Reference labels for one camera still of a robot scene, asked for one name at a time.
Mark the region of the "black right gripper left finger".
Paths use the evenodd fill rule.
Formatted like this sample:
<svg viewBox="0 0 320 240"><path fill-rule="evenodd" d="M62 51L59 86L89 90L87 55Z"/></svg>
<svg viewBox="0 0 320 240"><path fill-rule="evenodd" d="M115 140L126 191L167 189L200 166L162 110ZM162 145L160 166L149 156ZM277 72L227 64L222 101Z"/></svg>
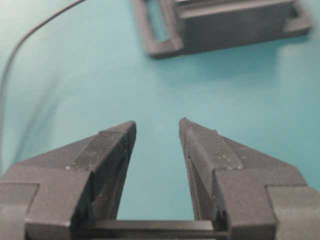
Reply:
<svg viewBox="0 0 320 240"><path fill-rule="evenodd" d="M12 164L0 178L1 239L70 240L83 220L114 220L136 133L127 121Z"/></svg>

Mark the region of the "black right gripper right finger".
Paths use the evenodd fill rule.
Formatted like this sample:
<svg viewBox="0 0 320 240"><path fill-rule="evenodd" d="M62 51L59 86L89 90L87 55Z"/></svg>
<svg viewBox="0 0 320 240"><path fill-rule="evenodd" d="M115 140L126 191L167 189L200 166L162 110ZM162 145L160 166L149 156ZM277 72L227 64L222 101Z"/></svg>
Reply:
<svg viewBox="0 0 320 240"><path fill-rule="evenodd" d="M298 168L187 118L179 138L194 217L229 240L317 240L320 192Z"/></svg>

